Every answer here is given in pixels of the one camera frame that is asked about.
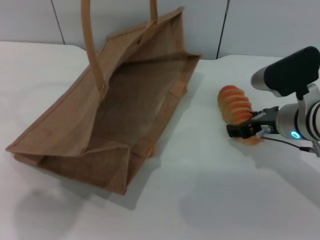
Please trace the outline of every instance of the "white table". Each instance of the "white table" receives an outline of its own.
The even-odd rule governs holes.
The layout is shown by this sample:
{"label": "white table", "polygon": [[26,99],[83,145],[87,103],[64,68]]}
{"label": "white table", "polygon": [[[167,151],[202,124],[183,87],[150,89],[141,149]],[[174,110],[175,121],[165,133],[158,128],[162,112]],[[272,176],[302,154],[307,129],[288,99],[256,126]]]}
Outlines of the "white table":
{"label": "white table", "polygon": [[45,174],[5,147],[79,76],[86,52],[0,43],[1,240],[318,240],[320,160],[288,145],[228,138],[217,106],[225,85],[253,108],[284,105],[251,75],[277,57],[201,60],[189,91],[125,196]]}

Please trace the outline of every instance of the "white wall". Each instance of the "white wall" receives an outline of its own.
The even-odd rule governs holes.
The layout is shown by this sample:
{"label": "white wall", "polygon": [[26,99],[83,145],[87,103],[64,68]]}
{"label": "white wall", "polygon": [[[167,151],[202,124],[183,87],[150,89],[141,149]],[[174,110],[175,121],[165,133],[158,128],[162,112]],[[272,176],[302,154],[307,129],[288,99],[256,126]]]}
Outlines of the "white wall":
{"label": "white wall", "polygon": [[62,44],[50,0],[1,0],[0,41]]}
{"label": "white wall", "polygon": [[[227,0],[158,0],[158,13],[180,6],[188,50],[215,59],[224,21]],[[84,48],[80,0],[53,0],[66,44]],[[149,0],[92,0],[91,23],[96,49],[106,36],[149,19]]]}
{"label": "white wall", "polygon": [[320,49],[320,0],[230,0],[219,58]]}

